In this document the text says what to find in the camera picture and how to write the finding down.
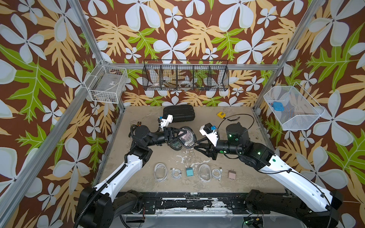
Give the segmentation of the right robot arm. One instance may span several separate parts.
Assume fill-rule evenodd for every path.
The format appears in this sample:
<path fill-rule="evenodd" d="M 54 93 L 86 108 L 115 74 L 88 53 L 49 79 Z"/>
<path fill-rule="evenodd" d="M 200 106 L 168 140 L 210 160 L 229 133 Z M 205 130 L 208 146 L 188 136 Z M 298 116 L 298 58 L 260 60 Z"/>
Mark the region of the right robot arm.
<path fill-rule="evenodd" d="M 252 142 L 248 129 L 240 123 L 226 127 L 226 140 L 220 139 L 218 128 L 211 123 L 201 126 L 200 133 L 203 139 L 196 142 L 195 150 L 213 160 L 219 154 L 236 155 L 241 162 L 272 177 L 294 194 L 293 197 L 284 197 L 251 190 L 244 200 L 249 212 L 277 212 L 300 220 L 308 228 L 334 228 L 338 225 L 337 210 L 342 205 L 342 195 L 315 184 L 264 144 Z"/>

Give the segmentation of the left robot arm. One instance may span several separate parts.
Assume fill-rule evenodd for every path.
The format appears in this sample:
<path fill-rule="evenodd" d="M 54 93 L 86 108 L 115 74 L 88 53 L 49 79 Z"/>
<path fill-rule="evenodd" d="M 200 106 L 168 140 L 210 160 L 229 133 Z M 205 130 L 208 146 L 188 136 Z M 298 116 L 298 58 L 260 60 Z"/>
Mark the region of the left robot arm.
<path fill-rule="evenodd" d="M 138 193 L 130 191 L 120 198 L 117 195 L 149 161 L 153 153 L 150 146 L 175 142 L 185 136 L 187 130 L 165 127 L 161 132 L 152 133 L 145 125 L 133 124 L 129 134 L 132 143 L 124 162 L 101 183 L 82 191 L 74 218 L 75 228 L 108 228 L 124 210 L 132 210 L 139 201 Z"/>

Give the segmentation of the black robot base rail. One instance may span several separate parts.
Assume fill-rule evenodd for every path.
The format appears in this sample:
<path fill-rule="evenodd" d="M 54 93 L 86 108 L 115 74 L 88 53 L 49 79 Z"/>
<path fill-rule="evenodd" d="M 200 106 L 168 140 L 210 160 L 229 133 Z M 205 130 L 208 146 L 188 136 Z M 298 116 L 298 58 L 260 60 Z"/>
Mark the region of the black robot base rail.
<path fill-rule="evenodd" d="M 247 193 L 219 192 L 120 192 L 113 202 L 116 215 L 136 213 L 156 215 L 158 211 L 182 209 L 183 212 L 208 212 L 213 209 L 248 215 L 244 200 Z"/>

